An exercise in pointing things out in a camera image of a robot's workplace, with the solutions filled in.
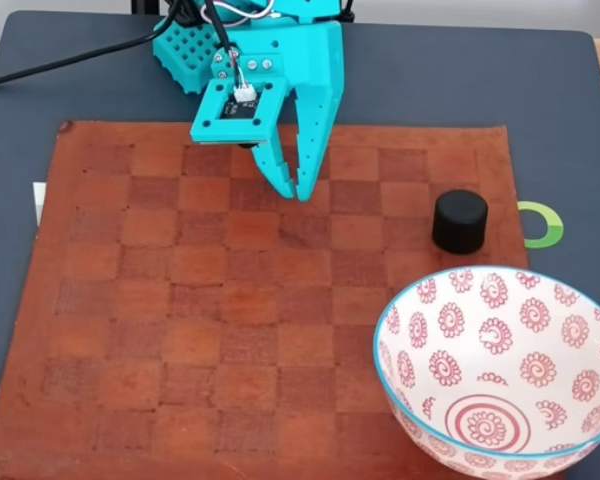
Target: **green ring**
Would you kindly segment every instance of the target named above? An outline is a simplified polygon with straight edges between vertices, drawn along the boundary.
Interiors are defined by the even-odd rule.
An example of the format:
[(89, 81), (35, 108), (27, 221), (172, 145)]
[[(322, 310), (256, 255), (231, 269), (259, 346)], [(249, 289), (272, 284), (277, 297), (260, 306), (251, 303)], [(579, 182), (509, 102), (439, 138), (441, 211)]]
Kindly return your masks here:
[(547, 233), (542, 238), (524, 240), (524, 246), (531, 250), (549, 248), (557, 245), (564, 236), (564, 224), (555, 210), (536, 202), (518, 202), (518, 210), (535, 212), (542, 215), (547, 223)]

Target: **leather chessboard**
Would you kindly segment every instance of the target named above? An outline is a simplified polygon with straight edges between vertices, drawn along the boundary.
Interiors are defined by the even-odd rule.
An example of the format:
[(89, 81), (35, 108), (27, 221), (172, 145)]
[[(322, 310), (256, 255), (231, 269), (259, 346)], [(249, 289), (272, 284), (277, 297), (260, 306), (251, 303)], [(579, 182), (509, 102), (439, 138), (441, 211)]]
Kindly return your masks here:
[[(526, 267), (506, 130), (337, 127), (304, 204), (188, 130), (63, 126), (0, 388), (0, 479), (466, 478), (391, 416), (372, 337), (424, 275)], [(469, 257), (430, 240), (457, 187), (490, 207)]]

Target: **white connector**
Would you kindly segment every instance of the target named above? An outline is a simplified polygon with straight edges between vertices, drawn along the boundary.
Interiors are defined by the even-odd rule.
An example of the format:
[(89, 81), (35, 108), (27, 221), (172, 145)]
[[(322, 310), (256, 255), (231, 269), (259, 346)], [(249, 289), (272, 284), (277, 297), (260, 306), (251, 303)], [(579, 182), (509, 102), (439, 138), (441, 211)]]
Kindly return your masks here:
[(238, 103), (253, 102), (258, 98), (256, 89), (253, 88), (253, 85), (233, 87), (233, 96), (236, 97), (236, 102)]

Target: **blue bowl rim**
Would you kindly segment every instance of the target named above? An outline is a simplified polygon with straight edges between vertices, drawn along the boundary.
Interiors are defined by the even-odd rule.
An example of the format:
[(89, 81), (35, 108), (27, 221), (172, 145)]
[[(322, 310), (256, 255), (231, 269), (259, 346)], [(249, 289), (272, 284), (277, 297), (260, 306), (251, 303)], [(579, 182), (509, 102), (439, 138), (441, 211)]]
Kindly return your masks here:
[(571, 290), (578, 293), (583, 298), (586, 298), (589, 302), (591, 302), (591, 304), (593, 304), (596, 308), (598, 308), (600, 310), (600, 304), (598, 302), (594, 301), (590, 296), (586, 295), (585, 293), (582, 293), (580, 290), (573, 288), (570, 285), (568, 285), (567, 283), (565, 283), (561, 280), (558, 280), (556, 278), (553, 278), (549, 275), (534, 272), (532, 270), (528, 270), (528, 269), (524, 269), (524, 268), (506, 267), (506, 266), (501, 266), (501, 265), (467, 265), (464, 267), (454, 267), (454, 268), (448, 268), (446, 270), (440, 270), (439, 272), (433, 273), (431, 275), (427, 275), (426, 277), (422, 277), (421, 279), (417, 280), (416, 282), (412, 283), (411, 285), (409, 285), (408, 287), (403, 289), (400, 293), (398, 293), (395, 297), (393, 297), (393, 299), (391, 299), (391, 301), (388, 303), (388, 305), (382, 311), (382, 315), (380, 316), (380, 319), (378, 320), (378, 324), (376, 325), (376, 330), (373, 335), (373, 360), (375, 363), (376, 372), (378, 373), (378, 376), (380, 377), (380, 381), (382, 382), (382, 386), (383, 386), (385, 392), (387, 393), (387, 395), (389, 396), (389, 398), (391, 399), (391, 401), (393, 401), (394, 404), (398, 405), (398, 407), (400, 408), (400, 411), (403, 414), (405, 414), (409, 419), (411, 419), (411, 421), (413, 421), (416, 425), (418, 425), (420, 428), (422, 428), (425, 432), (427, 432), (430, 435), (433, 435), (435, 437), (441, 438), (445, 442), (448, 442), (459, 448), (464, 448), (466, 450), (478, 453), (480, 455), (497, 457), (497, 458), (507, 458), (507, 459), (540, 460), (540, 459), (550, 459), (550, 458), (555, 458), (555, 457), (562, 457), (564, 455), (572, 455), (575, 453), (579, 453), (592, 445), (598, 445), (600, 443), (600, 434), (598, 434), (595, 438), (593, 438), (591, 440), (588, 440), (584, 443), (576, 445), (575, 447), (571, 447), (571, 448), (565, 449), (565, 450), (559, 450), (556, 452), (502, 453), (502, 452), (494, 452), (492, 450), (486, 450), (486, 449), (479, 448), (479, 447), (474, 447), (472, 445), (468, 445), (459, 440), (451, 438), (451, 437), (445, 435), (444, 433), (437, 431), (435, 428), (432, 428), (429, 425), (422, 422), (416, 415), (413, 414), (413, 412), (411, 412), (409, 409), (407, 409), (407, 407), (402, 404), (400, 399), (391, 391), (391, 388), (389, 388), (389, 384), (388, 384), (386, 378), (384, 377), (384, 372), (382, 371), (382, 368), (380, 368), (380, 358), (379, 358), (378, 347), (377, 347), (378, 335), (380, 333), (380, 329), (382, 328), (382, 325), (383, 325), (385, 319), (387, 318), (387, 313), (388, 313), (389, 308), (391, 308), (396, 302), (398, 302), (400, 300), (400, 298), (402, 296), (407, 294), (411, 289), (416, 287), (419, 283), (422, 283), (423, 281), (428, 280), (430, 278), (440, 277), (440, 276), (444, 275), (445, 273), (463, 270), (463, 269), (467, 269), (467, 268), (469, 268), (471, 270), (494, 270), (494, 271), (509, 270), (509, 271), (514, 271), (514, 272), (522, 272), (522, 273), (536, 275), (536, 276), (539, 276), (546, 280), (549, 280), (549, 281), (552, 281), (552, 282), (555, 282), (555, 283), (558, 283), (558, 284), (561, 284), (561, 285), (564, 285), (564, 286), (570, 288)]

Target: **bowl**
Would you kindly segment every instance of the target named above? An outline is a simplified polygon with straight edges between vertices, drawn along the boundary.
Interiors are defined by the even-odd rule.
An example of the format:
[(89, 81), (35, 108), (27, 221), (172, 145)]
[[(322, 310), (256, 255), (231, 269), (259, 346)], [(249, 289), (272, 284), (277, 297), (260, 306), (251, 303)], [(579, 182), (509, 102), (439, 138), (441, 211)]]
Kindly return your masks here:
[(411, 439), (487, 480), (563, 470), (600, 443), (600, 306), (525, 270), (436, 273), (387, 306), (378, 375)]

